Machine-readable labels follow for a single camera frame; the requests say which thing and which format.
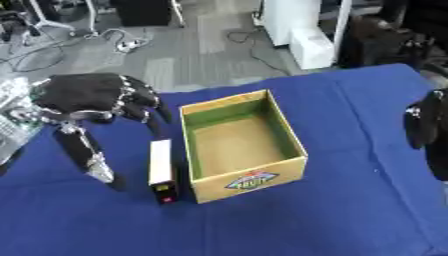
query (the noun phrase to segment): gray carpet floor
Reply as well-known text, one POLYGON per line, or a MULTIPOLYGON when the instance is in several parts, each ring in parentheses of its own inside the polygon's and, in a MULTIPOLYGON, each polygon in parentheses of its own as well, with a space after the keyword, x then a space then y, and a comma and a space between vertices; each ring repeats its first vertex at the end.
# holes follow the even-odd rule
MULTIPOLYGON (((64 59, 54 67, 17 73, 3 63, 0 65, 0 75, 3 78, 24 75, 30 80, 38 80, 52 74, 117 72, 143 79, 164 92, 240 85, 283 76, 281 72, 251 58, 251 40, 237 44, 226 38, 229 32, 254 30, 250 13, 257 9, 258 0, 183 0, 182 3, 186 28, 178 28, 175 21, 168 27, 123 28, 136 36, 153 38, 150 45, 131 54, 114 52, 115 37, 109 42, 102 38, 78 38, 66 43, 74 45, 63 48, 64 59)), ((87 21, 83 18, 73 24, 82 28, 86 27, 87 21)), ((98 23, 100 30, 119 26, 116 14, 101 15, 98 23)), ((69 38, 63 30, 45 31, 57 41, 69 38)), ((53 43, 47 34, 33 38, 31 47, 21 46, 20 38, 16 36, 12 45, 0 45, 0 58, 8 58, 8 52, 13 52, 9 57, 18 56, 53 43)), ((243 35, 234 37, 242 39, 243 35)), ((287 49, 274 49, 264 31, 255 34, 254 38, 256 45, 253 52, 257 57, 292 75, 309 73, 297 67, 287 49)), ((43 67, 60 56, 58 48, 51 48, 29 55, 19 68, 43 67)))

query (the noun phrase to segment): chair leg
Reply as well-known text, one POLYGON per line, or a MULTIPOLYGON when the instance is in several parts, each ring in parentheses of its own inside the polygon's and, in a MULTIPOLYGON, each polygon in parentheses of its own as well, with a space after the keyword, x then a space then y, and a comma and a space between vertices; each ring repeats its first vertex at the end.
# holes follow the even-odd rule
POLYGON ((185 27, 185 20, 182 15, 182 5, 177 2, 177 0, 171 0, 171 8, 174 11, 174 14, 176 15, 179 25, 181 28, 185 27))

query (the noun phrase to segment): white box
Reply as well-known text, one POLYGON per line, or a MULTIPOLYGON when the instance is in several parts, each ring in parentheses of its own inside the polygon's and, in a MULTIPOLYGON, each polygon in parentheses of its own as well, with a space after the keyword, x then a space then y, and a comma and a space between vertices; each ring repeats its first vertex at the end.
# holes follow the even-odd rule
POLYGON ((289 48, 304 70, 331 67, 335 59, 333 43, 318 27, 293 29, 289 48))

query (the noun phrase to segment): small box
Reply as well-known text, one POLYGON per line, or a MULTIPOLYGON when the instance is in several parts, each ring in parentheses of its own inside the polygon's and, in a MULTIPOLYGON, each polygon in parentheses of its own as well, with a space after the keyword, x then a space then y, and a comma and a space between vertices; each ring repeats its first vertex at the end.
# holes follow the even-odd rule
POLYGON ((333 65, 334 45, 319 27, 293 29, 289 48, 301 69, 328 68, 333 65))
POLYGON ((171 140, 151 142, 148 185, 160 204, 178 200, 176 175, 171 162, 171 140))
POLYGON ((308 155, 268 90, 180 110, 198 203, 301 179, 308 155))

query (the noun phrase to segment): cardboard box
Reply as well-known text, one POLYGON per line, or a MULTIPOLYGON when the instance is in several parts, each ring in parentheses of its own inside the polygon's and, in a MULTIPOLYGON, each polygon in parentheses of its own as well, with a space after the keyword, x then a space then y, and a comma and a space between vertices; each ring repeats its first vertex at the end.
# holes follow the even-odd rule
POLYGON ((181 107, 198 203, 299 180, 308 155, 268 90, 181 107))

